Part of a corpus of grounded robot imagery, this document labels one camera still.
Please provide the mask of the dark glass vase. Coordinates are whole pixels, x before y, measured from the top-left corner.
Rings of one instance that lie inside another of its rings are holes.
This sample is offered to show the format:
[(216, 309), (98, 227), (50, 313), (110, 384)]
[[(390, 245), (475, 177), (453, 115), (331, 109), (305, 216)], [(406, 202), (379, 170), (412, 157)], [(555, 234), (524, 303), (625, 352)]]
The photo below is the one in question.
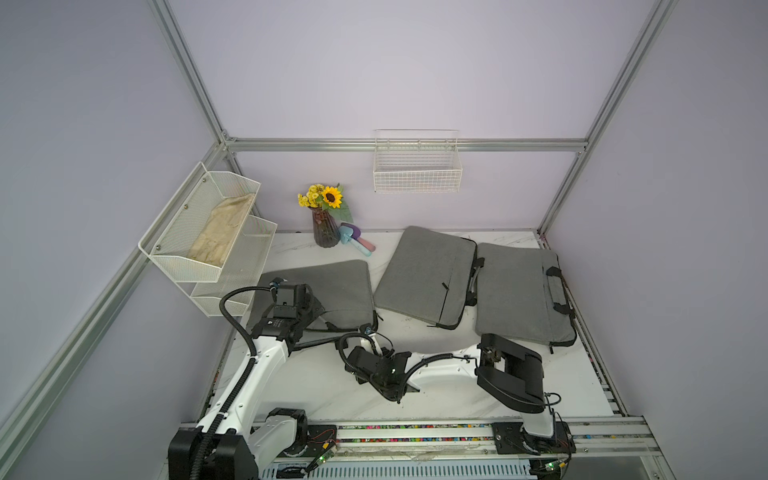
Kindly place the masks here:
[(338, 226), (335, 219), (322, 208), (311, 208), (313, 235), (315, 243), (321, 248), (333, 248), (339, 241)]

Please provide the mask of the white two-tier mesh shelf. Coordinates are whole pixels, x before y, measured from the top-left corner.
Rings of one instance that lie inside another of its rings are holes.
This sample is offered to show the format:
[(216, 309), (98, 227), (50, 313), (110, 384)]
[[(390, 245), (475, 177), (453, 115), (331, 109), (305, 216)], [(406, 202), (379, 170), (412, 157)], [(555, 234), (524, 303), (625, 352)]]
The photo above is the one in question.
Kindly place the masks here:
[(208, 317), (229, 292), (256, 284), (277, 224), (255, 214), (261, 184), (198, 164), (138, 242)]

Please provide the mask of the purple toy shovel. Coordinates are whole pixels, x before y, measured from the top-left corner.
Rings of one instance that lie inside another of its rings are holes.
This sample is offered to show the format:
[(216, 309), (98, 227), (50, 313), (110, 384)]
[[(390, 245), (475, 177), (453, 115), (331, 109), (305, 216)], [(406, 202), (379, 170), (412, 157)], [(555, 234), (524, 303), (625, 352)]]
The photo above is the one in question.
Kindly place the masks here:
[(353, 229), (353, 230), (354, 230), (354, 233), (353, 233), (353, 237), (354, 237), (355, 239), (357, 239), (357, 240), (358, 240), (358, 241), (359, 241), (361, 244), (363, 244), (365, 247), (367, 247), (368, 249), (370, 249), (370, 250), (372, 251), (372, 253), (373, 253), (373, 252), (376, 250), (376, 246), (375, 246), (375, 245), (373, 245), (371, 242), (369, 242), (368, 240), (366, 240), (366, 239), (364, 239), (364, 238), (362, 237), (362, 233), (361, 233), (361, 230), (360, 230), (360, 229), (359, 229), (357, 226), (355, 226), (355, 225), (353, 225), (353, 224), (350, 224), (350, 223), (346, 223), (346, 222), (343, 222), (343, 223), (340, 225), (340, 227), (341, 227), (341, 226), (346, 226), (346, 227), (350, 227), (351, 229)]

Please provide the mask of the grey laptop bag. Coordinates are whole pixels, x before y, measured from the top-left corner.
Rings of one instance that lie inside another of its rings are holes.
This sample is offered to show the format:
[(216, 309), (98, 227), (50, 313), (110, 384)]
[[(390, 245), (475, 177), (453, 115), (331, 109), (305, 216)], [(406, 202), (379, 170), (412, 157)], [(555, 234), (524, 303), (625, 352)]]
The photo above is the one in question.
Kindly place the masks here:
[(475, 332), (551, 349), (577, 340), (575, 311), (565, 293), (557, 254), (546, 249), (481, 243)]
[(267, 272), (258, 286), (268, 287), (276, 278), (311, 287), (317, 317), (305, 330), (307, 337), (347, 333), (365, 325), (377, 327), (368, 264), (363, 260)]
[(476, 303), (473, 281), (483, 264), (475, 241), (409, 226), (376, 287), (375, 306), (454, 330)]

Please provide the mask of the yellow artificial sunflowers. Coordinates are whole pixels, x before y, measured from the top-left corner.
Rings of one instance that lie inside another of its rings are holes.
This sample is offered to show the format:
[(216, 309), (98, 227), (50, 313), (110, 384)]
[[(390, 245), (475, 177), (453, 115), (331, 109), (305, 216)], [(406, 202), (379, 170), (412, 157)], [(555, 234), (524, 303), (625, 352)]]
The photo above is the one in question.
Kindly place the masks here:
[(297, 195), (298, 205), (315, 212), (326, 213), (336, 221), (353, 223), (351, 212), (343, 187), (337, 185), (313, 184), (305, 193)]

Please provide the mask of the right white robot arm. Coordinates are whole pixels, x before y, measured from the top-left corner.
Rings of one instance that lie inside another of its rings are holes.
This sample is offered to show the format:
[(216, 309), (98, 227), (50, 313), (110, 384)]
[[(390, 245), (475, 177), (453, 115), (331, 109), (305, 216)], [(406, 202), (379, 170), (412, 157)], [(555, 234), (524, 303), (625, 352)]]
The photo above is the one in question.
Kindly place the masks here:
[(374, 334), (350, 333), (335, 343), (345, 370), (384, 399), (399, 403), (435, 383), (467, 380), (522, 418), (530, 437), (555, 437), (554, 402), (544, 390), (543, 359), (537, 352), (494, 334), (468, 348), (439, 354), (397, 352)]

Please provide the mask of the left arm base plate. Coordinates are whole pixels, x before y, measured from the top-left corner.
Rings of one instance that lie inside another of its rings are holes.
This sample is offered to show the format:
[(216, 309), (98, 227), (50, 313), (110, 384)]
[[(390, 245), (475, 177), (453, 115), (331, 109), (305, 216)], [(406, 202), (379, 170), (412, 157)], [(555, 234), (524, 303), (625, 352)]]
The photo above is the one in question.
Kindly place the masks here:
[(280, 458), (314, 457), (328, 442), (334, 442), (337, 438), (338, 427), (331, 424), (310, 424), (306, 435), (306, 441), (301, 447), (291, 447), (283, 451)]

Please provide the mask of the light blue toy shovel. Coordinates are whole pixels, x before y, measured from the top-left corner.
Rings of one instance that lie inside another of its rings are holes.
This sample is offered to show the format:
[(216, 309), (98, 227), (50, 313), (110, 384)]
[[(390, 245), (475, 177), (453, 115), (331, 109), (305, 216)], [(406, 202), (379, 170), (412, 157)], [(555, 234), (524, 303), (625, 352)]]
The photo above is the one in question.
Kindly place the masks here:
[(355, 249), (357, 249), (361, 254), (363, 254), (366, 257), (370, 257), (372, 255), (372, 251), (365, 247), (363, 244), (361, 244), (357, 239), (353, 237), (354, 230), (350, 227), (341, 226), (339, 229), (339, 237), (340, 242), (344, 245), (351, 245)]

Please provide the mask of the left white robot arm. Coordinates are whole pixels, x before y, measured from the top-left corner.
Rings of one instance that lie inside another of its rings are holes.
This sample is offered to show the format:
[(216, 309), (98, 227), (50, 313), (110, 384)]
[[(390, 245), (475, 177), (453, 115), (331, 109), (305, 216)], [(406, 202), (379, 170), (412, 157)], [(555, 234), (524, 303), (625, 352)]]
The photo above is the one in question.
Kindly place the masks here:
[[(272, 300), (251, 332), (227, 309), (230, 298), (246, 292), (265, 292)], [(171, 440), (170, 479), (259, 479), (279, 455), (306, 450), (304, 410), (276, 408), (260, 427), (254, 422), (270, 379), (317, 318), (316, 306), (309, 285), (279, 279), (267, 287), (240, 287), (221, 298), (219, 310), (245, 341), (247, 352), (213, 410), (195, 427), (179, 429)]]

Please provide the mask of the beige cloth in shelf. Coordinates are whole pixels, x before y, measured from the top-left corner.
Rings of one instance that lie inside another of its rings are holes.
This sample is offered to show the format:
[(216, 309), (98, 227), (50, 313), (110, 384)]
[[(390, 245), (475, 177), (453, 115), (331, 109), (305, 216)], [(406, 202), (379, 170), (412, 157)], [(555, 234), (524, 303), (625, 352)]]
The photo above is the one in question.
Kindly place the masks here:
[(223, 267), (255, 198), (253, 193), (228, 197), (215, 206), (187, 257), (207, 265)]

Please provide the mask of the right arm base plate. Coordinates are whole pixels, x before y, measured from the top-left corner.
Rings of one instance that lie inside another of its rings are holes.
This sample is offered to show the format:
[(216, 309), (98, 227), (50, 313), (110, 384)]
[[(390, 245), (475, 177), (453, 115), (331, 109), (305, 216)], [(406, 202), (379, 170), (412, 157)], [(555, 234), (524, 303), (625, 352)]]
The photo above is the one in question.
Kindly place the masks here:
[(576, 446), (567, 423), (556, 421), (552, 437), (544, 438), (526, 433), (522, 422), (499, 422), (491, 425), (492, 437), (498, 454), (518, 455), (570, 455)]

